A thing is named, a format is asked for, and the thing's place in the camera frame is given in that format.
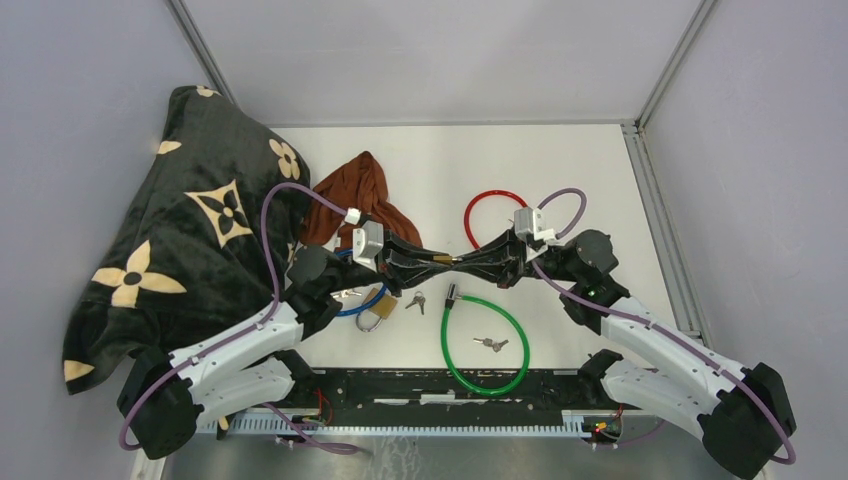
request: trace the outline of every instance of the gray wall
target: gray wall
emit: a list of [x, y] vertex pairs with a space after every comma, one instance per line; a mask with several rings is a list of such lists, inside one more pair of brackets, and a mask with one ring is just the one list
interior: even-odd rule
[[721, 2], [647, 140], [715, 346], [784, 377], [799, 462], [848, 451], [848, 3]]
[[127, 478], [122, 379], [68, 397], [62, 338], [170, 90], [205, 76], [161, 0], [2, 2], [0, 45], [0, 478]]
[[269, 125], [634, 118], [699, 0], [186, 0]]

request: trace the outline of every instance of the gold flower pattern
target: gold flower pattern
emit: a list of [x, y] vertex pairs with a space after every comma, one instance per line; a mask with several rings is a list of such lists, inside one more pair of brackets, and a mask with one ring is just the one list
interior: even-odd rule
[[241, 206], [235, 180], [217, 190], [185, 194], [200, 205], [215, 229], [221, 248], [224, 248], [231, 238], [253, 233]]
[[141, 289], [158, 293], [185, 293], [180, 282], [161, 273], [148, 272], [150, 266], [150, 240], [145, 240], [127, 259], [126, 269], [106, 267], [94, 272], [92, 281], [114, 287], [112, 305], [135, 308]]
[[62, 366], [65, 370], [65, 381], [70, 382], [71, 380], [76, 380], [82, 376], [88, 375], [94, 370], [94, 367], [82, 362], [78, 362], [76, 360], [65, 360], [62, 362]]
[[165, 140], [164, 142], [159, 144], [159, 151], [157, 151], [156, 154], [164, 155], [168, 152], [173, 152], [181, 146], [183, 146], [183, 144], [180, 142], [172, 142], [170, 140]]
[[205, 87], [203, 85], [197, 86], [197, 93], [199, 93], [200, 95], [202, 95], [204, 97], [211, 97], [212, 95], [220, 95], [220, 93], [216, 92], [215, 90], [212, 90], [211, 88]]
[[297, 154], [294, 153], [294, 150], [289, 146], [289, 144], [286, 142], [278, 142], [273, 138], [268, 140], [268, 144], [271, 145], [271, 150], [280, 157], [277, 161], [277, 165], [279, 165], [280, 172], [282, 172], [283, 176], [286, 178], [294, 178], [295, 180], [299, 179], [300, 165], [297, 163]]

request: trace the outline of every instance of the silver key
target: silver key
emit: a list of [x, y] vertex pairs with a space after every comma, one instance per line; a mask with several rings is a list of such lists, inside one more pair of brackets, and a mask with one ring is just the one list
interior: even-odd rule
[[424, 302], [426, 299], [424, 298], [424, 294], [421, 292], [415, 292], [415, 296], [412, 297], [412, 301], [409, 302], [409, 305], [406, 308], [411, 308], [413, 305], [418, 305], [421, 307], [421, 315], [424, 315]]
[[347, 290], [338, 291], [338, 292], [336, 292], [336, 293], [334, 293], [330, 296], [335, 298], [336, 300], [338, 300], [340, 298], [348, 298], [348, 297], [352, 297], [352, 296], [361, 297], [362, 294], [357, 292], [356, 290], [354, 290], [352, 288], [348, 288]]
[[482, 343], [484, 347], [491, 347], [495, 344], [494, 340], [491, 338], [475, 338], [475, 342]]
[[500, 352], [501, 349], [503, 348], [503, 346], [506, 345], [507, 343], [509, 343], [509, 339], [506, 339], [501, 343], [493, 343], [492, 344], [492, 350], [494, 350], [495, 353]]

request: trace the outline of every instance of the red wire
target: red wire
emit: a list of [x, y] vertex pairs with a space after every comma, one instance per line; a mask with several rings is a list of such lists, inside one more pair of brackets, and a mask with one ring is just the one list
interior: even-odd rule
[[509, 197], [518, 202], [518, 204], [522, 207], [527, 206], [527, 202], [525, 202], [523, 198], [506, 190], [487, 190], [471, 199], [471, 201], [468, 202], [468, 206], [465, 207], [465, 217], [463, 218], [463, 223], [465, 223], [465, 234], [468, 235], [468, 241], [471, 242], [471, 245], [474, 246], [475, 250], [478, 250], [480, 248], [480, 244], [477, 243], [477, 240], [474, 239], [474, 234], [471, 233], [471, 225], [469, 223], [469, 220], [471, 220], [471, 210], [474, 208], [474, 205], [476, 205], [477, 202], [479, 202], [480, 200], [494, 195]]
[[330, 414], [327, 417], [327, 420], [324, 421], [324, 425], [330, 425], [330, 422], [333, 421], [333, 404], [330, 403], [330, 399], [324, 396], [324, 393], [321, 392], [321, 389], [318, 388], [315, 390], [315, 393], [318, 395], [318, 416], [323, 417], [324, 413], [324, 403], [327, 403], [327, 407], [329, 407]]

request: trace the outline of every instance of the gray metal floor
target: gray metal floor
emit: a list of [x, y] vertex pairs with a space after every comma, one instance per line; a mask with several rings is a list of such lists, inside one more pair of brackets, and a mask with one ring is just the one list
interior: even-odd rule
[[195, 435], [168, 459], [168, 480], [308, 479], [732, 479], [700, 442], [673, 426], [616, 451], [569, 438], [331, 437], [371, 453], [351, 457], [276, 446], [267, 436], [217, 442]]

